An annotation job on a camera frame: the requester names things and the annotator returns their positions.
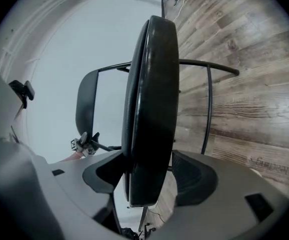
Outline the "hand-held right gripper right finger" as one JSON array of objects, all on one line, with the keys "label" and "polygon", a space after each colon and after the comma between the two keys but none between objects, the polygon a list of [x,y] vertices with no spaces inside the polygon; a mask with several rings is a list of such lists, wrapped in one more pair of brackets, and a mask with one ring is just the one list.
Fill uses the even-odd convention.
[{"label": "hand-held right gripper right finger", "polygon": [[177,196],[153,240],[259,240],[280,220],[289,198],[251,169],[174,150]]}]

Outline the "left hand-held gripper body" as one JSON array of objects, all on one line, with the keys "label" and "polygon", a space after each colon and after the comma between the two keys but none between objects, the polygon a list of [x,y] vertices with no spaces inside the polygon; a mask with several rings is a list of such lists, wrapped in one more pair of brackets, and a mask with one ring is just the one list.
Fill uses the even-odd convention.
[{"label": "left hand-held gripper body", "polygon": [[83,157],[93,156],[95,154],[95,149],[90,143],[81,144],[80,141],[75,138],[70,142],[71,149]]}]

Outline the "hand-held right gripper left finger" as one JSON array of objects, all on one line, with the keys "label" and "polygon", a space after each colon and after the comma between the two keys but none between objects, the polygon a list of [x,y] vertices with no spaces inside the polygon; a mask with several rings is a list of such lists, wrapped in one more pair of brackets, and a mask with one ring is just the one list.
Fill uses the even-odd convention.
[{"label": "hand-held right gripper left finger", "polygon": [[123,237],[98,220],[113,208],[114,187],[98,177],[96,170],[123,157],[110,151],[80,160],[48,164],[34,156],[41,191],[64,240],[121,240]]}]

